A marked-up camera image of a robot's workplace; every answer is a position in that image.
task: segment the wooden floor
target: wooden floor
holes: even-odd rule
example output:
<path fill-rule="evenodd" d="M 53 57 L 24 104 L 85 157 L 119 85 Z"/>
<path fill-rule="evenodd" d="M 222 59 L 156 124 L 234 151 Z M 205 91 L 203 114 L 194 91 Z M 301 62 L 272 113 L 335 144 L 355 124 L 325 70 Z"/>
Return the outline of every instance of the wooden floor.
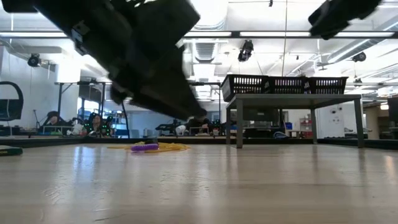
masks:
<path fill-rule="evenodd" d="M 101 145 L 0 157 L 0 223 L 397 223 L 398 151 Z"/>

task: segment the purple object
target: purple object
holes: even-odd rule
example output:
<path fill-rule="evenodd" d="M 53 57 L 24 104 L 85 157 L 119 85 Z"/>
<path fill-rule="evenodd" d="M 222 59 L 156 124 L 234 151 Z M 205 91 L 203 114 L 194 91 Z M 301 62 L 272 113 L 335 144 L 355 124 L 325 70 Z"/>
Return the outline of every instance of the purple object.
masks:
<path fill-rule="evenodd" d="M 131 151 L 133 152 L 142 152 L 146 150 L 158 150 L 158 149 L 159 149 L 158 144 L 146 144 L 146 145 L 138 145 L 131 147 Z"/>

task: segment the fluorescent light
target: fluorescent light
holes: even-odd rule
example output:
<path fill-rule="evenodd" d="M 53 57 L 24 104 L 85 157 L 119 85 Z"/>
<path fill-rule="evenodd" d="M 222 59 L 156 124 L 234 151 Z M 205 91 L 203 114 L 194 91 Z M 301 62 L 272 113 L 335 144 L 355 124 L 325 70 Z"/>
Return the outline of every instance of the fluorescent light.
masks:
<path fill-rule="evenodd" d="M 394 35 L 394 32 L 341 32 L 335 37 L 390 37 Z"/>
<path fill-rule="evenodd" d="M 241 37 L 310 37 L 309 32 L 241 32 Z"/>
<path fill-rule="evenodd" d="M 284 36 L 285 32 L 241 32 L 241 37 L 278 37 Z"/>
<path fill-rule="evenodd" d="M 1 38 L 66 38 L 63 32 L 0 32 Z"/>
<path fill-rule="evenodd" d="M 184 44 L 200 44 L 200 43 L 205 43 L 205 44 L 227 44 L 228 40 L 219 40 L 219 39 L 198 39 L 198 40 L 193 40 L 193 39 L 188 39 L 188 40 L 183 40 Z"/>
<path fill-rule="evenodd" d="M 380 106 L 380 109 L 381 109 L 381 110 L 388 110 L 388 109 L 389 109 L 389 106 L 388 106 L 388 105 L 381 105 L 381 106 Z"/>
<path fill-rule="evenodd" d="M 188 32 L 184 37 L 230 37 L 231 34 L 225 31 L 194 31 Z"/>
<path fill-rule="evenodd" d="M 378 6 L 378 8 L 381 8 L 381 9 L 396 9 L 396 8 L 398 8 L 398 6 L 381 5 L 381 6 Z"/>

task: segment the table leg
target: table leg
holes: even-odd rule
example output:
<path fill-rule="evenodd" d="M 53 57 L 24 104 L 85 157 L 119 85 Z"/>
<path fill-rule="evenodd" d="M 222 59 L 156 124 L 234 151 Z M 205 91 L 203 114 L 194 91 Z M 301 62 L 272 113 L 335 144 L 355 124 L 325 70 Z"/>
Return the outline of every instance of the table leg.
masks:
<path fill-rule="evenodd" d="M 313 143 L 318 144 L 317 117 L 315 116 L 315 109 L 311 109 L 311 122 Z"/>
<path fill-rule="evenodd" d="M 226 109 L 226 123 L 225 123 L 226 144 L 231 144 L 231 109 Z"/>
<path fill-rule="evenodd" d="M 363 136 L 363 125 L 362 125 L 363 115 L 362 115 L 360 99 L 354 100 L 354 107 L 355 107 L 356 133 L 358 135 L 358 147 L 363 148 L 365 143 Z"/>
<path fill-rule="evenodd" d="M 236 148 L 243 147 L 243 101 L 236 100 Z"/>

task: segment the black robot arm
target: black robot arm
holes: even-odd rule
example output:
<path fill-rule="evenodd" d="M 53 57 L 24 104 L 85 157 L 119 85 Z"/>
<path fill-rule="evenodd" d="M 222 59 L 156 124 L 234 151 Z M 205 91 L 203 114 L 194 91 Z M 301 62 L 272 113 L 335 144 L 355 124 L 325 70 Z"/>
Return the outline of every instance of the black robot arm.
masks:
<path fill-rule="evenodd" d="M 365 19 L 382 0 L 327 0 L 315 10 L 308 21 L 313 36 L 328 40 L 349 26 L 353 19 Z"/>
<path fill-rule="evenodd" d="M 40 12 L 107 69 L 111 96 L 187 119 L 199 115 L 177 42 L 199 21 L 187 0 L 2 0 L 7 12 Z"/>

